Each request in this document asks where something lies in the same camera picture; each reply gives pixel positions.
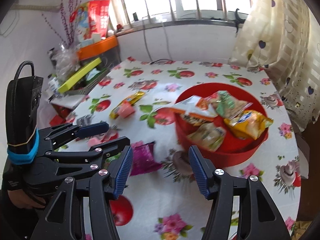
blue wristband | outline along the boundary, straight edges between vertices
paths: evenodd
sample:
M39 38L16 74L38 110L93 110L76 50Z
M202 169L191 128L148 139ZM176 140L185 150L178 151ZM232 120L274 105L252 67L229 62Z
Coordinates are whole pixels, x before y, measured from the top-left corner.
M31 151L28 154L16 154L7 149L10 161L15 165L30 164L36 156L39 147L39 131L36 129L36 140Z

person's hand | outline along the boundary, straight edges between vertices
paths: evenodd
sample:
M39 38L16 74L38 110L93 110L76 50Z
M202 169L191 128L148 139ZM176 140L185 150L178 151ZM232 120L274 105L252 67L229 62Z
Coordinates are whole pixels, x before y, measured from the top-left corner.
M45 201L43 198L34 196L36 199L44 203L44 205L40 205L37 202L33 201L31 198L29 198L28 195L22 189L17 189L12 191L8 190L8 196L12 204L18 208L26 208L26 209L32 209L34 207L44 208L44 205L45 205Z

white wall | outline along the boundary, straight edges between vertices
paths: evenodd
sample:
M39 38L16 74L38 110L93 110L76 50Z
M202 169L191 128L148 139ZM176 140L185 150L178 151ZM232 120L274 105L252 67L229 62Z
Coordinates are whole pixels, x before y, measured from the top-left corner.
M60 0L19 0L19 3L24 5L58 5ZM44 14L51 25L64 37L60 14L51 12ZM46 24L40 11L9 11L0 24L0 32L4 32L11 23L13 23L10 28L12 32L7 37L0 36L0 90L2 92L0 95L0 102L2 102L0 106L0 181L7 157L4 117L7 85L13 79L19 64L25 60L31 60L35 65L35 74L45 78L43 86L45 89L47 86L46 77L53 70L47 51L58 46L61 42ZM30 73L30 67L26 66L20 76L30 75Z
M236 42L236 28L219 25L177 25L165 27L173 60L227 63ZM162 27L146 30L146 40L152 60L169 58ZM134 57L150 61L143 32L118 37L121 60Z

bottle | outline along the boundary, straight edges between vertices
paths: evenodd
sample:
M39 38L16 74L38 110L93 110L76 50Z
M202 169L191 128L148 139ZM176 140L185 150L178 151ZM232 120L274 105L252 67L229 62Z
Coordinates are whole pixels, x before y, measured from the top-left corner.
M60 84L57 77L53 74L50 74L48 76L48 79L48 90L51 91L56 97L58 97L60 95L58 92Z

orange shelf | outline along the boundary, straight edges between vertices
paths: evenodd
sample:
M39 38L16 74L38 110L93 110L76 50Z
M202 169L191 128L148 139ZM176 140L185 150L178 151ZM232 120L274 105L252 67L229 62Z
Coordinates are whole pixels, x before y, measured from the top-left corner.
M96 42L92 45L81 48L77 51L79 60L98 56L99 54L118 46L118 40L116 36L111 36L105 40Z

